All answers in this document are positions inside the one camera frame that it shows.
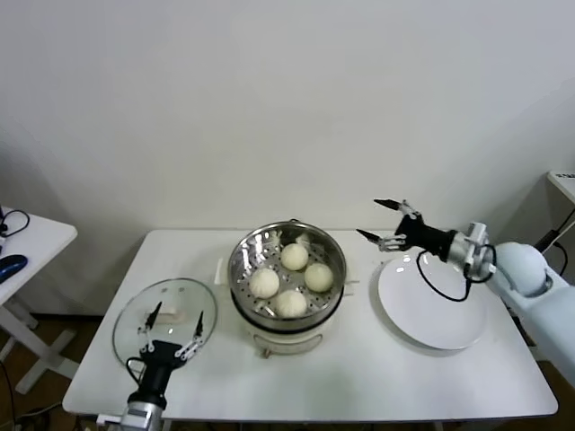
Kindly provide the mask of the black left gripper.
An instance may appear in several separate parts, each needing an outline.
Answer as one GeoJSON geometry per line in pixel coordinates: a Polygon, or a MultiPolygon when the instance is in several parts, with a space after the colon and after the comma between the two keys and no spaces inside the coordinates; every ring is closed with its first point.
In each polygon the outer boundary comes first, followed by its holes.
{"type": "Polygon", "coordinates": [[[159,302],[149,313],[145,324],[137,330],[140,354],[132,356],[129,362],[141,363],[143,370],[139,377],[129,370],[129,375],[137,384],[137,390],[130,395],[130,398],[163,398],[172,372],[183,367],[183,359],[194,357],[204,343],[202,338],[204,312],[200,313],[192,339],[185,345],[161,340],[153,341],[150,332],[161,306],[162,302],[159,302]]]}

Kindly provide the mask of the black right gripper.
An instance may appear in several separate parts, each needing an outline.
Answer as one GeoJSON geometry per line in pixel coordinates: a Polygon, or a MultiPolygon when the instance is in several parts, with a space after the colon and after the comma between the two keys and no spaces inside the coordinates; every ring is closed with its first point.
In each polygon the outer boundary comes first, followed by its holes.
{"type": "Polygon", "coordinates": [[[447,262],[452,245],[452,231],[442,231],[424,223],[422,215],[414,209],[405,199],[376,198],[378,205],[390,210],[400,212],[403,216],[395,235],[381,237],[362,229],[357,232],[369,242],[377,246],[381,252],[407,251],[410,247],[420,247],[437,256],[441,261],[447,262]]]}

